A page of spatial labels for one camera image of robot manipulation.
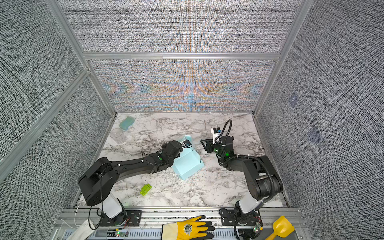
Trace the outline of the light blue paper box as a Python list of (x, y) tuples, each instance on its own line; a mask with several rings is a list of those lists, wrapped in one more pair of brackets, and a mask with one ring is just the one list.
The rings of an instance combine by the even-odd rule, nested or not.
[(204, 162), (194, 148), (192, 137), (185, 135), (179, 140), (183, 146), (185, 146), (185, 141), (189, 141), (190, 145), (183, 149), (172, 166), (174, 173), (182, 180), (186, 180), (204, 167)]

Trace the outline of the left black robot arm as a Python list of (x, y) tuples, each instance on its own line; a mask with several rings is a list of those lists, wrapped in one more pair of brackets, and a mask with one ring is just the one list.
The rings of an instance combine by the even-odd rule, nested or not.
[(79, 178), (78, 184), (87, 206), (98, 207), (112, 219), (123, 212), (123, 207), (111, 194), (115, 183), (120, 180), (155, 174), (170, 168), (180, 156), (184, 146), (177, 141), (169, 141), (162, 148), (151, 154), (143, 154), (139, 159), (127, 161), (109, 161), (103, 157), (91, 165)]

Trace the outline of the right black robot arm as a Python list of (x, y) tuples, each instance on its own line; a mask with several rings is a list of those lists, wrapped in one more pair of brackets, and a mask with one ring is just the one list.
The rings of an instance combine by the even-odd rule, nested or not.
[(221, 167), (241, 172), (245, 176), (248, 192), (235, 204), (234, 218), (245, 225), (249, 214), (257, 212), (283, 191), (283, 182), (267, 156), (239, 155), (234, 150), (234, 137), (200, 140), (207, 153), (214, 153)]

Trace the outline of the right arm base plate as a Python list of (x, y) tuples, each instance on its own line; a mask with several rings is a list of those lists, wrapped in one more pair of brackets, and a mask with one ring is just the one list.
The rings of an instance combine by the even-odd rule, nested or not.
[(252, 226), (255, 228), (263, 227), (263, 221), (259, 211), (252, 210), (249, 213), (242, 213), (240, 208), (219, 209), (219, 215), (223, 226)]

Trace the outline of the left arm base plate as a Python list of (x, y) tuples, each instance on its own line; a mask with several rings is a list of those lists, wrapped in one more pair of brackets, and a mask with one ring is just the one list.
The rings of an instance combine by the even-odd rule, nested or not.
[(125, 209), (116, 217), (110, 219), (106, 214), (103, 214), (103, 219), (100, 223), (101, 227), (119, 227), (128, 225), (129, 227), (138, 227), (140, 225), (143, 211)]

